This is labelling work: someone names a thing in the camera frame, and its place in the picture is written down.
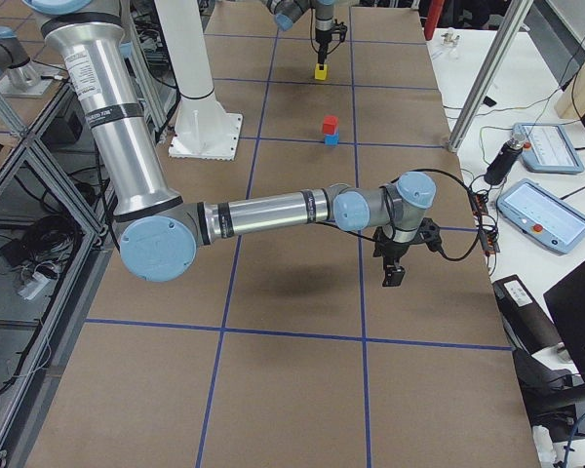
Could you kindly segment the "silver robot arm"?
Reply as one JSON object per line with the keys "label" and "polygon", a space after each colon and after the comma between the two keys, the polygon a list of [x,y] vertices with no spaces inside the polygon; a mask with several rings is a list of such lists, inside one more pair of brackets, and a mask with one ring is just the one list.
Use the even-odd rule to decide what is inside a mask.
{"label": "silver robot arm", "polygon": [[263,0],[279,29],[287,31],[307,12],[314,14],[315,38],[318,43],[317,64],[326,68],[329,45],[336,31],[334,1],[328,0]]}
{"label": "silver robot arm", "polygon": [[426,211],[436,185],[407,172],[372,190],[335,184],[215,205],[187,204],[163,174],[151,133],[121,53],[124,1],[34,1],[45,42],[60,53],[86,122],[118,198],[114,213],[126,268],[151,282],[167,282],[218,239],[301,224],[324,223],[354,233],[374,229],[384,283],[398,286],[401,257],[428,241]]}

